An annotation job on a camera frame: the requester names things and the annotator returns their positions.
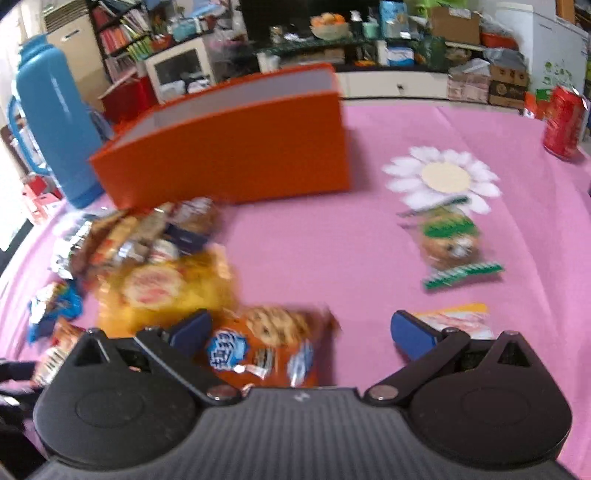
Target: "orange cardboard box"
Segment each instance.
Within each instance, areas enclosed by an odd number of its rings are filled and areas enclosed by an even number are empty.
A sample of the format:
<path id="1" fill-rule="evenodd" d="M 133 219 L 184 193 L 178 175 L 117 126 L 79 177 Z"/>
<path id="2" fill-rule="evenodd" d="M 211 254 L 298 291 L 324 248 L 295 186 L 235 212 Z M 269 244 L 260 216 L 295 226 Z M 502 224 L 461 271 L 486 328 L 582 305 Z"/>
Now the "orange cardboard box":
<path id="1" fill-rule="evenodd" d="M 339 90 L 328 64 L 250 75 L 157 106 L 91 162 L 120 209 L 350 188 Z"/>

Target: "fruit bowl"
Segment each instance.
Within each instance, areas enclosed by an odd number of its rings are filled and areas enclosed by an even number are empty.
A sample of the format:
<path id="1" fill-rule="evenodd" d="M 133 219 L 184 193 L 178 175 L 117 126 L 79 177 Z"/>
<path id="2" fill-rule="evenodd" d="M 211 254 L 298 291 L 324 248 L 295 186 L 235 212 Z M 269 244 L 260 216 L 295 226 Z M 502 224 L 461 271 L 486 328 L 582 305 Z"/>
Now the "fruit bowl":
<path id="1" fill-rule="evenodd" d="M 312 33 L 321 40 L 338 40 L 349 36 L 349 24 L 340 23 L 333 25 L 312 26 Z"/>

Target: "orange snack bag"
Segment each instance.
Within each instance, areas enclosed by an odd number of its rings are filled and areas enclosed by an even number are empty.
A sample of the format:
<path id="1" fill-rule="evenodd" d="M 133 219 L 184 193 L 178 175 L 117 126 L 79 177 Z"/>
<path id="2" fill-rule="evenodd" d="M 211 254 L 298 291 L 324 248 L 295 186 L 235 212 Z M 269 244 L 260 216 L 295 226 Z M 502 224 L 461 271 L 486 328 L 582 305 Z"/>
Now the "orange snack bag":
<path id="1" fill-rule="evenodd" d="M 328 311 L 251 307 L 214 329 L 207 360 L 218 377 L 236 388 L 317 387 L 315 349 L 336 327 Z"/>

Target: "red soda can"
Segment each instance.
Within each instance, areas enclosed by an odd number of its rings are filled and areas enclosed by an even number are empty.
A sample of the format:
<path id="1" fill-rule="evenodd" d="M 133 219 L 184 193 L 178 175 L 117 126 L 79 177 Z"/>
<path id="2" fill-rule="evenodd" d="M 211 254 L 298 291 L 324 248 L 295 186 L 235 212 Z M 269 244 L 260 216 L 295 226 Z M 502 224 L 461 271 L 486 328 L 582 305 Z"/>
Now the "red soda can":
<path id="1" fill-rule="evenodd" d="M 589 117 L 585 99 L 576 90 L 557 85 L 546 112 L 544 148 L 561 160 L 572 160 Z"/>

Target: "blue label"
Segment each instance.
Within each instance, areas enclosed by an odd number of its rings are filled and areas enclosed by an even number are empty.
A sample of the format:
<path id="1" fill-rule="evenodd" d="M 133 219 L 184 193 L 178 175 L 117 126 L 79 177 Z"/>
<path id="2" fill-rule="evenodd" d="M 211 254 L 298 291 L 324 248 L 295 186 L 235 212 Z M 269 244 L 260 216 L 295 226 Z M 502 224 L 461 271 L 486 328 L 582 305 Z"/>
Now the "blue label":
<path id="1" fill-rule="evenodd" d="M 313 360 L 314 349 L 312 344 L 306 340 L 300 351 L 292 356 L 287 363 L 287 376 L 290 379 L 291 387 L 299 387 L 304 382 L 306 375 L 312 369 Z"/>
<path id="2" fill-rule="evenodd" d="M 214 370 L 232 370 L 244 360 L 248 344 L 246 338 L 234 330 L 218 330 L 207 346 L 209 365 Z"/>

